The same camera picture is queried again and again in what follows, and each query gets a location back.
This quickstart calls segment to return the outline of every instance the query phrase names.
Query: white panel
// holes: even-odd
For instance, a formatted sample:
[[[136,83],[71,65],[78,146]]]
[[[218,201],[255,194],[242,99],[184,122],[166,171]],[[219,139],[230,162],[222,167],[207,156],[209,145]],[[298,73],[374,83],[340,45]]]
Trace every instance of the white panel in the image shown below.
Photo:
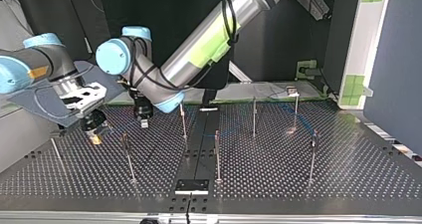
[[[23,12],[18,4],[6,0],[23,24]],[[19,50],[22,41],[29,37],[19,26],[4,2],[0,1],[0,49]],[[13,107],[0,96],[0,172],[49,140],[57,126],[41,117]]]
[[[55,128],[56,124],[25,110],[0,118],[0,172],[48,141]]]

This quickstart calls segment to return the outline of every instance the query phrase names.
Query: metal optical breadboard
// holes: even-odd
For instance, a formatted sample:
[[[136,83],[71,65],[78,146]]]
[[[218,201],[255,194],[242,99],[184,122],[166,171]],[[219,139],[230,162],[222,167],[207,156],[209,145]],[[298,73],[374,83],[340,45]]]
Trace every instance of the metal optical breadboard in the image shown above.
[[[214,183],[210,213],[421,215],[422,169],[353,115],[309,102],[295,121],[294,104],[258,104],[253,138],[252,108],[220,106],[223,182]],[[313,129],[320,144],[310,180]]]
[[[79,128],[57,138],[64,166],[48,143],[47,147],[23,158],[21,167],[13,167],[14,174],[3,177],[0,197],[11,203],[19,203],[16,198],[23,199],[22,208],[31,210],[43,209],[43,204],[50,203],[56,210],[117,208],[167,212],[186,145],[180,113],[156,112],[149,121],[151,128],[140,128],[140,122],[134,121],[132,107],[108,107],[105,114],[112,132],[105,136],[103,144],[90,144]],[[196,114],[197,107],[186,107],[189,131],[193,129]],[[120,144],[124,132],[131,143],[135,184],[131,183],[127,158]]]

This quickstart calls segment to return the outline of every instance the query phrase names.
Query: vertical metal post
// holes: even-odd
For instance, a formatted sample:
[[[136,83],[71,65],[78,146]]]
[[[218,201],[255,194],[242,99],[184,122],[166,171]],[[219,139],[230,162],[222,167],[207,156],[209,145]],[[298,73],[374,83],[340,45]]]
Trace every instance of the vertical metal post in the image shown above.
[[[136,183],[136,177],[134,176],[133,164],[132,164],[131,158],[130,158],[130,143],[129,143],[129,138],[128,138],[127,132],[125,132],[123,134],[123,136],[121,137],[121,146],[123,147],[123,151],[126,154],[127,162],[129,164],[131,182],[134,184],[134,183]]]
[[[131,159],[130,159],[130,155],[129,154],[127,155],[127,161],[129,163],[129,167],[130,167],[130,175],[132,177],[132,180],[131,181],[132,181],[132,183],[136,183],[136,178],[134,176],[133,166],[132,166],[132,163],[131,163]]]
[[[215,154],[217,157],[217,183],[223,182],[220,173],[220,134],[218,130],[215,131]]]
[[[296,103],[295,103],[295,114],[298,114],[298,106],[299,106],[299,93],[296,95]]]
[[[254,130],[252,136],[255,137],[257,134],[257,99],[254,97]]]
[[[180,104],[180,115],[182,116],[183,122],[183,138],[187,141],[187,134],[186,134],[186,120],[185,120],[185,112],[183,109],[183,104]]]
[[[315,161],[316,161],[316,155],[317,155],[317,148],[319,146],[319,137],[318,137],[318,132],[316,129],[314,129],[311,146],[313,149],[313,159],[311,161],[310,185],[314,182],[314,179],[313,179],[314,167],[315,167]]]
[[[59,149],[57,148],[56,141],[54,140],[54,138],[53,138],[53,137],[52,137],[52,138],[50,138],[50,141],[51,141],[51,143],[53,144],[54,151],[56,152],[56,155],[57,155],[57,157],[59,158],[60,163],[62,164],[62,168],[63,168],[63,170],[66,172],[66,169],[65,169],[65,163],[63,162],[63,160],[62,160],[62,156],[60,155]]]

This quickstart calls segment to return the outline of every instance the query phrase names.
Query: black cable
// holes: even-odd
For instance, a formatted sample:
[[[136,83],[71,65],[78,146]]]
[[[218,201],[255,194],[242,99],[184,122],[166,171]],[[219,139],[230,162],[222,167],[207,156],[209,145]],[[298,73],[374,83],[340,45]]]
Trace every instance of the black cable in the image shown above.
[[[131,42],[132,42],[132,47],[131,47],[131,50],[132,50],[132,57],[131,57],[131,59],[132,59],[132,63],[133,63],[133,68],[134,67],[137,67],[138,69],[139,69],[139,71],[142,73],[142,77],[140,78],[140,79],[143,79],[143,78],[147,78],[149,81],[151,81],[152,83],[154,83],[154,84],[156,84],[156,85],[158,85],[159,87],[161,87],[161,88],[164,88],[164,89],[167,89],[167,90],[171,90],[171,91],[186,91],[186,90],[189,90],[189,89],[191,89],[191,88],[193,88],[193,87],[195,87],[195,86],[197,86],[207,75],[208,75],[208,73],[211,71],[211,68],[209,68],[208,69],[208,71],[206,71],[199,79],[198,79],[198,81],[197,82],[195,82],[195,84],[193,84],[193,85],[191,85],[191,86],[188,86],[188,87],[186,87],[186,88],[177,88],[177,87],[172,87],[172,86],[167,86],[167,85],[164,85],[164,84],[162,84],[162,83],[160,83],[160,82],[158,82],[158,81],[156,81],[156,80],[154,80],[153,78],[151,78],[150,76],[149,76],[149,72],[145,72],[143,69],[142,69],[142,67],[139,65],[139,63],[137,62],[137,59],[135,58],[135,54],[136,54],[136,41],[138,41],[138,40],[142,40],[142,39],[140,39],[140,38],[135,38],[135,39],[131,39]],[[162,71],[161,71],[161,69],[159,69],[159,68],[157,68],[158,70],[160,70],[159,71],[159,74],[161,75],[161,77],[164,79],[164,80],[167,80],[167,78],[164,76],[164,74],[162,73]]]
[[[189,218],[189,209],[190,209],[190,201],[192,199],[192,194],[189,196],[189,202],[187,203],[187,209],[186,209],[186,224],[190,224],[190,218]]]
[[[230,30],[229,20],[227,18],[227,5],[229,6],[230,12],[232,14],[232,24],[233,29]],[[224,20],[224,26],[226,28],[227,35],[229,36],[229,46],[233,46],[236,44],[239,40],[239,36],[237,35],[237,17],[235,13],[235,9],[233,7],[233,1],[232,0],[223,0],[221,3],[222,6],[222,12],[223,12],[223,20]]]
[[[310,0],[310,6],[308,8],[308,13],[310,14],[310,35],[311,35],[311,46],[313,48],[314,51],[314,56],[317,58],[317,52],[314,46],[314,34],[313,34],[313,27],[312,27],[312,21],[313,21],[313,14],[311,13],[312,11],[312,5],[313,5],[313,0]],[[332,87],[329,85],[328,81],[326,80],[325,75],[323,74],[322,68],[318,68],[320,75],[322,76],[323,81],[325,82],[325,84],[328,86],[328,89],[331,90],[332,94],[334,95],[334,97],[338,100],[338,96],[335,94],[334,90],[332,89]]]

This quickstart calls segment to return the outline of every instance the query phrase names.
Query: white wall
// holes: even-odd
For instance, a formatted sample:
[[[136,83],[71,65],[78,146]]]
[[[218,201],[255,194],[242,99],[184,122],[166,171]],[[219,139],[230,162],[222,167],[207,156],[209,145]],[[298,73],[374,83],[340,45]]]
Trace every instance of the white wall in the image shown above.
[[[342,109],[363,110],[366,100],[364,96],[360,98],[357,107],[341,105],[345,77],[347,75],[365,76],[363,85],[369,86],[388,1],[359,3],[340,89],[339,105]]]
[[[0,49],[19,50],[29,37],[18,25],[10,11],[0,1]],[[18,5],[8,1],[18,18],[26,24]],[[50,138],[57,126],[41,117],[8,104],[0,97],[0,172]]]

